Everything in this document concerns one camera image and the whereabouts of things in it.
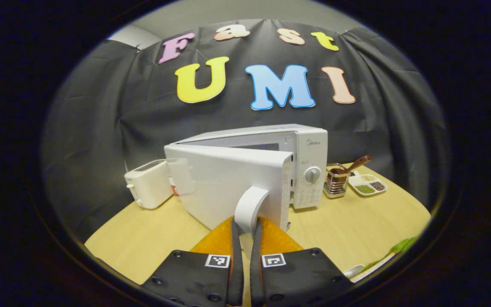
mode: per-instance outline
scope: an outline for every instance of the orange gripper part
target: orange gripper part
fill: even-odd
[[[227,218],[197,243],[191,252],[230,255],[232,257],[232,227],[234,217]]]
[[[303,250],[298,243],[291,239],[291,237],[289,237],[289,235],[281,230],[276,224],[263,217],[260,217],[260,219],[263,223],[263,234],[261,235],[261,255]]]

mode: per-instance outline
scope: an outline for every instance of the white tray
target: white tray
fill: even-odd
[[[357,192],[357,194],[361,196],[372,196],[376,194],[380,194],[382,192],[385,192],[387,190],[387,185],[384,183],[382,180],[380,180],[378,177],[371,175],[371,174],[360,174],[357,171],[354,172],[355,176],[350,176],[348,184],[353,187],[353,189]],[[374,188],[371,183],[374,182],[379,182],[384,186],[383,190],[378,191],[376,188]],[[358,186],[363,186],[366,185],[369,188],[373,189],[374,192],[372,193],[363,193],[357,189]]]

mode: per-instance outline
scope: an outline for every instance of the microwave control panel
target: microwave control panel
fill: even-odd
[[[327,167],[327,132],[298,134],[298,163],[293,207],[295,209],[317,206],[323,195]]]

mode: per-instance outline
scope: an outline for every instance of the metal utensil holder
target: metal utensil holder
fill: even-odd
[[[328,168],[339,168],[345,170],[340,163],[333,163],[327,165]],[[344,196],[346,193],[347,185],[349,181],[349,173],[336,175],[331,173],[329,170],[325,172],[325,183],[323,185],[323,193],[327,198],[338,198]]]

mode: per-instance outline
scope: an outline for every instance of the spice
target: spice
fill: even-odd
[[[371,182],[370,185],[372,185],[378,191],[386,190],[386,187],[384,187],[384,185],[380,183],[380,181]]]
[[[371,175],[363,175],[363,179],[365,179],[366,181],[371,181],[371,180],[376,180],[376,177]]]
[[[356,189],[361,193],[365,193],[365,194],[374,193],[374,190],[371,189],[368,185],[356,186]]]

